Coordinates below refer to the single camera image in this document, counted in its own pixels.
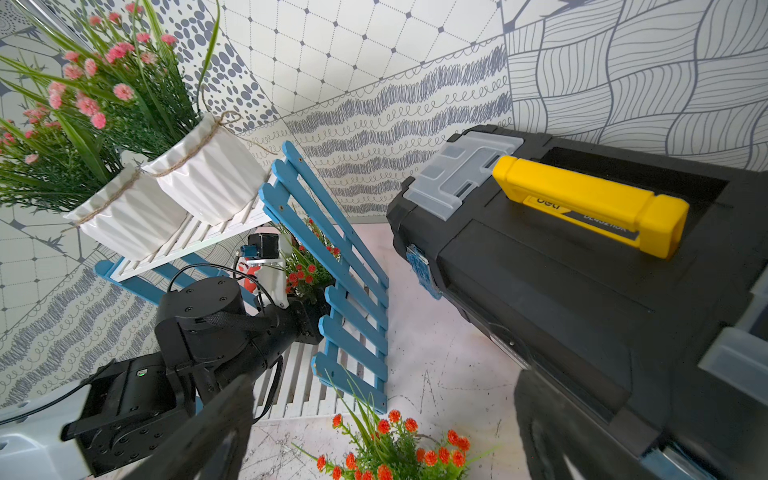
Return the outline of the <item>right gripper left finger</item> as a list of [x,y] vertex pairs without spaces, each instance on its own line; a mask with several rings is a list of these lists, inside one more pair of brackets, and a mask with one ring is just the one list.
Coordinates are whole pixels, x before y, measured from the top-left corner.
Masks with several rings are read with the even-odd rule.
[[236,479],[253,422],[254,380],[241,375],[188,420],[128,479]]

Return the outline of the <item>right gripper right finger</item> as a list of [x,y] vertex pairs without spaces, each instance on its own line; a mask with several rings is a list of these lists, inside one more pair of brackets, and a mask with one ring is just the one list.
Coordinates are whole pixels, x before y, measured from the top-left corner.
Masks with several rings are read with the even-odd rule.
[[537,373],[523,371],[514,391],[517,423],[533,479],[653,479],[644,468]]

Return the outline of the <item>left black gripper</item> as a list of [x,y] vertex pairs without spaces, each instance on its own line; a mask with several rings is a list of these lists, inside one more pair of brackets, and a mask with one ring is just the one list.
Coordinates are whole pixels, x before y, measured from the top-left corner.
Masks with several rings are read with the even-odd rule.
[[330,314],[330,305],[324,299],[317,299],[312,302],[290,296],[288,300],[288,311],[297,327],[296,341],[318,345],[324,339],[319,329],[319,321],[322,317]]

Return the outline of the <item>pink flower pot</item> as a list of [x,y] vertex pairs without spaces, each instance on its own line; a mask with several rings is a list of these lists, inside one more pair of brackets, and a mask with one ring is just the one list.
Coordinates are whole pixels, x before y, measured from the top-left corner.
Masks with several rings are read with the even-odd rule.
[[163,31],[148,1],[92,16],[83,24],[92,47],[84,49],[57,33],[52,39],[68,60],[59,77],[7,57],[2,64],[44,88],[46,103],[90,177],[110,180],[106,146],[146,157],[142,173],[153,178],[199,221],[221,223],[242,210],[268,175],[228,127],[235,112],[203,111],[200,92],[191,92],[174,51],[178,40]]
[[1,123],[1,203],[61,214],[79,230],[129,260],[160,249],[186,211],[116,147],[89,129],[28,110],[29,127]]

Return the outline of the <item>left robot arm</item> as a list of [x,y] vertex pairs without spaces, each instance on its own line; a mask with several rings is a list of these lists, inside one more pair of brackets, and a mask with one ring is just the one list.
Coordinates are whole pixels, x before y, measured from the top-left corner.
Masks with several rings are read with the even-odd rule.
[[4,479],[85,479],[151,454],[241,375],[259,378],[296,342],[317,345],[324,309],[291,297],[247,313],[240,285],[211,277],[162,296],[159,352],[1,413]]

